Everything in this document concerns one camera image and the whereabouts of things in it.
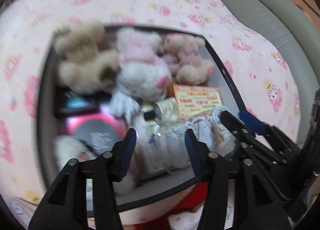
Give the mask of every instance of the silver bolt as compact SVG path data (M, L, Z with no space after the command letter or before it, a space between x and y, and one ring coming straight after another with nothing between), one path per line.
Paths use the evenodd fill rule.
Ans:
M216 152L210 152L210 153L208 154L208 156L209 156L210 158L217 158L217 157L219 157L218 153L216 153Z
M72 159L70 159L70 160L68 161L68 164L71 165L71 166L73 166L73 165L75 165L75 164L77 164L77 163L78 163L78 160L77 160L76 158L72 158Z
M244 163L245 165L247 165L247 166L251 166L251 165L253 164L252 160L250 160L250 159L248 159L248 158L246 158L246 159L243 161L243 163Z
M241 147L242 147L242 148L247 148L248 145L247 145L246 143L242 142L242 143L241 143Z
M107 152L103 153L102 156L104 158L110 158L110 157L112 157L112 153L110 151L107 151Z

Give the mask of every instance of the red cloth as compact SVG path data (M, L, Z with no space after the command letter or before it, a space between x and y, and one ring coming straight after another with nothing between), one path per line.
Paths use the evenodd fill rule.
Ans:
M173 210L171 210L166 215L156 220L135 225L135 229L136 230L148 230L148 229L163 230L165 228L169 228L170 225L168 222L168 216L191 210L193 207L195 207L197 204L199 204L205 199L207 195L207 190L208 190L208 183L197 183L196 186L191 191L191 193L188 194L188 196L186 196Z

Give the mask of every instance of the gray leather sofa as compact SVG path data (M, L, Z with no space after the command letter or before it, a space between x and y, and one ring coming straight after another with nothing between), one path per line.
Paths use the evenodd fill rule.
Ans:
M221 0L245 26L269 40L287 62L300 95L301 122L297 143L309 128L314 94L320 88L320 36L290 0Z

